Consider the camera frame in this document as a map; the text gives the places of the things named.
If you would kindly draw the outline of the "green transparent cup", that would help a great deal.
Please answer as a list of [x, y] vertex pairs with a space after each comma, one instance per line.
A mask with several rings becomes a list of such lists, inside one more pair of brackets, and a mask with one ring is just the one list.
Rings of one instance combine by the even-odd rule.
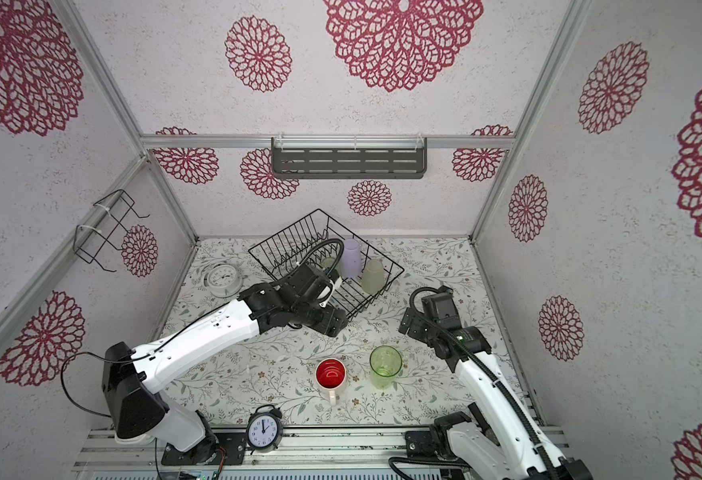
[[403, 359], [396, 348], [381, 345], [371, 352], [369, 365], [373, 386], [377, 389], [386, 389], [401, 372]]
[[340, 262], [336, 261], [334, 257], [326, 257], [320, 262], [321, 269], [328, 276], [341, 277], [341, 266]]

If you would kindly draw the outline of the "pale yellow textured cup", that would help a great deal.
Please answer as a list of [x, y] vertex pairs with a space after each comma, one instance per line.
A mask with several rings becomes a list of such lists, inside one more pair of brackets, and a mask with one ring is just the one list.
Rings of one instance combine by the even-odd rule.
[[368, 295], [376, 295], [386, 283], [386, 271], [380, 259], [371, 258], [366, 262], [360, 284]]

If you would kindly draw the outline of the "lavender plastic cup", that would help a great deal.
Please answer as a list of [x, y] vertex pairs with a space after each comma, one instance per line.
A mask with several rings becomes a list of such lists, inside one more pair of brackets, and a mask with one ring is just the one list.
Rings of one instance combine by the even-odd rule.
[[361, 243], [354, 238], [343, 241], [343, 253], [340, 259], [341, 273], [344, 279], [358, 278], [363, 269]]

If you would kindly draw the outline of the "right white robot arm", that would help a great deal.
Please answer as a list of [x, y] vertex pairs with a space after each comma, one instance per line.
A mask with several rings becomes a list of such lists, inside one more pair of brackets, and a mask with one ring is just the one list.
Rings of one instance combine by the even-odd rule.
[[414, 290], [399, 331], [431, 348], [472, 398], [427, 433], [407, 433], [407, 462], [470, 470], [480, 479], [591, 478], [533, 419], [481, 332], [462, 324], [451, 288]]

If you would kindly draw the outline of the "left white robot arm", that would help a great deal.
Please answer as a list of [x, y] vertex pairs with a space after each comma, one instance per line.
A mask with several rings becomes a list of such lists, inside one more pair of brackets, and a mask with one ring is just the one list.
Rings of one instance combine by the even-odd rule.
[[137, 347], [112, 345], [104, 354], [102, 391], [116, 441], [164, 442], [191, 464], [211, 460], [219, 441], [208, 420], [167, 397], [165, 388], [220, 351], [274, 328], [302, 325], [337, 336], [348, 324], [346, 312], [330, 303], [341, 284], [336, 271], [303, 264], [241, 291], [175, 334]]

